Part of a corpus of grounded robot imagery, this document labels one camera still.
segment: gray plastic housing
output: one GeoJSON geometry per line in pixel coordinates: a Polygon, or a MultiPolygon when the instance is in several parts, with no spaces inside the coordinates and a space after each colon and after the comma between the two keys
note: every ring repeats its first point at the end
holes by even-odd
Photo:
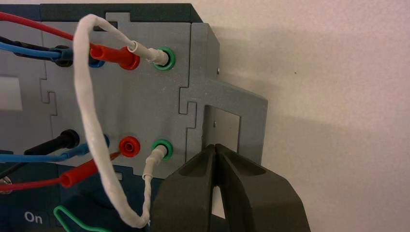
{"type": "MultiPolygon", "coordinates": [[[[129,13],[106,13],[106,19],[116,21],[119,30],[144,46],[167,46],[176,55],[176,64],[169,71],[160,71],[145,60],[133,71],[108,62],[90,68],[97,115],[110,138],[110,151],[117,151],[120,139],[127,135],[141,143],[136,157],[119,157],[114,164],[132,167],[134,174],[141,175],[151,145],[157,139],[166,139],[172,143],[174,154],[156,168],[154,176],[167,177],[206,146],[204,133],[210,130],[205,125],[206,106],[239,116],[237,151],[261,162],[267,100],[217,79],[219,43],[208,24],[130,22],[129,13]]],[[[76,22],[44,23],[72,34],[77,26],[76,22]]],[[[25,26],[0,22],[0,28],[2,36],[14,41],[46,47],[72,46],[71,41],[25,26]]],[[[104,31],[92,32],[91,41],[122,47],[104,31]]],[[[22,103],[22,110],[0,107],[0,149],[23,154],[65,129],[76,130],[81,143],[85,143],[73,67],[63,68],[1,50],[0,55],[0,80],[18,78],[22,103]]],[[[78,166],[90,159],[87,154],[59,164],[78,166]]]]}

